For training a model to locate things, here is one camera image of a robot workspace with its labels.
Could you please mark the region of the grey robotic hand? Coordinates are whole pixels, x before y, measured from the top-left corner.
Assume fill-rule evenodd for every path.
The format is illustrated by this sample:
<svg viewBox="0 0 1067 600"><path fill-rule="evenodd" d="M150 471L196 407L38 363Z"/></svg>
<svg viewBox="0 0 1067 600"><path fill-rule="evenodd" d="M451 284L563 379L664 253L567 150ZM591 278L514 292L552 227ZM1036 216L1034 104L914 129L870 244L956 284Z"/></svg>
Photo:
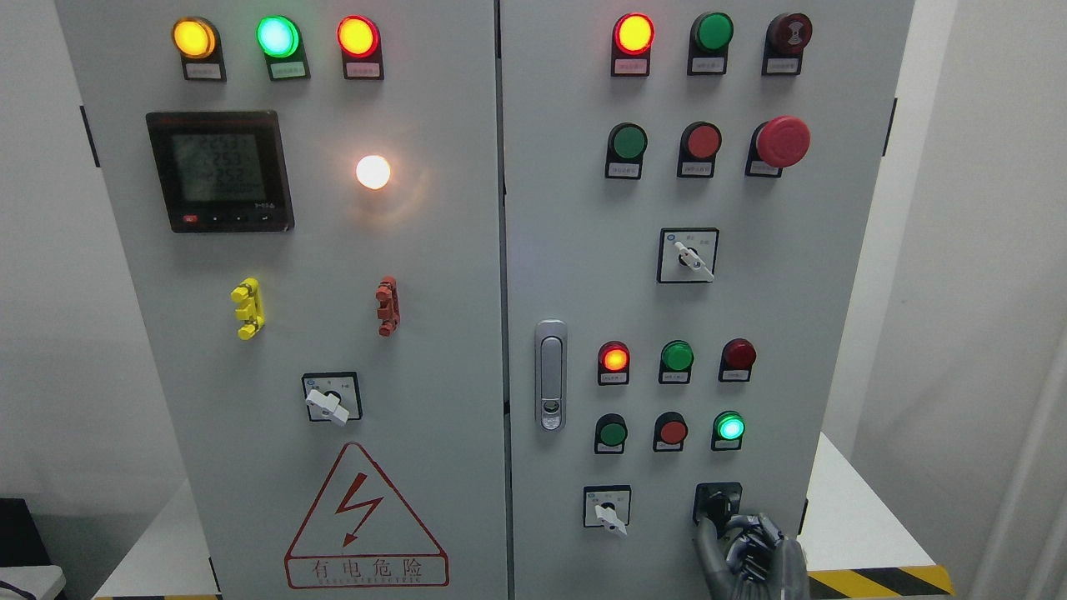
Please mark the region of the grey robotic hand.
<svg viewBox="0 0 1067 600"><path fill-rule="evenodd" d="M713 599L811 598L803 547L764 514L702 517L694 544Z"/></svg>

